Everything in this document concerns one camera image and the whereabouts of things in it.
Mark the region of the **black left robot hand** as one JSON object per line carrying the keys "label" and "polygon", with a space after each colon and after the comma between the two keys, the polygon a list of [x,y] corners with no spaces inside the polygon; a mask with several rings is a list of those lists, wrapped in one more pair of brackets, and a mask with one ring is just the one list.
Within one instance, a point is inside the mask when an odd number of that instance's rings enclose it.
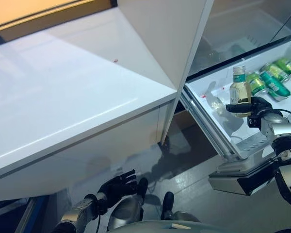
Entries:
{"label": "black left robot hand", "polygon": [[112,208],[123,197],[137,193],[135,169],[118,175],[104,183],[97,192],[102,194],[106,209]]}

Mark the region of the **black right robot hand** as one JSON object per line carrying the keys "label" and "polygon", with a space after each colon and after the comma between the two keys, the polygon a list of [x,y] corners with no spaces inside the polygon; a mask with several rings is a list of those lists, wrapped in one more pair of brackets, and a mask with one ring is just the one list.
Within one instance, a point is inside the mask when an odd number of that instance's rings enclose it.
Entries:
{"label": "black right robot hand", "polygon": [[272,105],[262,97],[252,97],[251,103],[226,105],[226,110],[228,112],[235,114],[249,114],[249,116],[258,116],[261,113],[272,109]]}

